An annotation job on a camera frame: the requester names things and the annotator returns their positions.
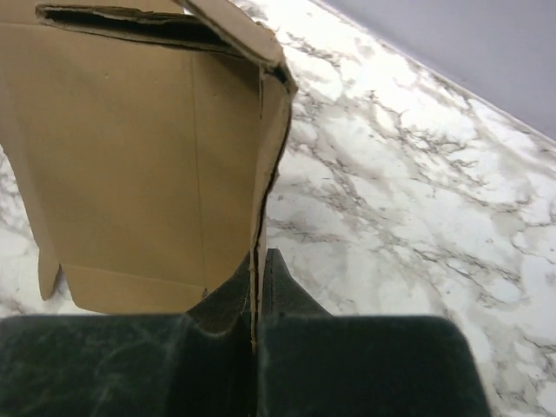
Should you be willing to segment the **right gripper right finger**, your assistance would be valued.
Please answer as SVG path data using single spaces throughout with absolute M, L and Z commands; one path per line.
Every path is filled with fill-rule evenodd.
M 281 251 L 270 249 L 262 281 L 260 330 L 321 325 L 333 316 L 292 276 Z

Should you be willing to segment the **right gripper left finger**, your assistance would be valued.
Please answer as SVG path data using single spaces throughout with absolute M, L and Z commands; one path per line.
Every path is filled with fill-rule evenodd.
M 220 287 L 187 312 L 203 337 L 251 347 L 249 266 L 246 255 Z

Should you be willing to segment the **brown cardboard box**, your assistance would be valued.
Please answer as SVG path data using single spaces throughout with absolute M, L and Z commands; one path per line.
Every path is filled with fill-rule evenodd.
M 180 312 L 249 261 L 261 317 L 268 194 L 297 87 L 229 1 L 4 1 L 1 146 L 38 248 L 105 314 Z

